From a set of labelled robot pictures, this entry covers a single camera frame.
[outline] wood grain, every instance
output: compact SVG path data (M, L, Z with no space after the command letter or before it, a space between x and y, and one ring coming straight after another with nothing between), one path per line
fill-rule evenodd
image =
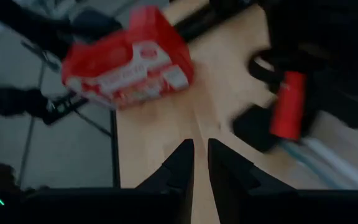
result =
M165 14L174 23L205 1L181 0ZM269 174L298 188L321 188L313 174L280 149L261 154L236 138L230 121L247 105L273 96L244 66L268 46L263 10L253 6L193 41L194 84L183 92L117 112L121 184L135 187L156 171L186 138L195 142L192 223L219 223L207 162L207 141L216 138Z

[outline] gray floor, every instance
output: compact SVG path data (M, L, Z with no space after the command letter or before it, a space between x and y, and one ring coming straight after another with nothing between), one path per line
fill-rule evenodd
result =
M131 8L142 5L164 7L167 0L89 0L87 5L114 14L125 26ZM0 85L20 88L41 84L44 94L59 95L65 89L60 75L20 45L22 37L6 29L0 34ZM109 130L109 111L86 105L83 114ZM0 117L0 162L13 166L21 187L110 187L111 143L108 136L77 117L67 116L46 126L30 116Z

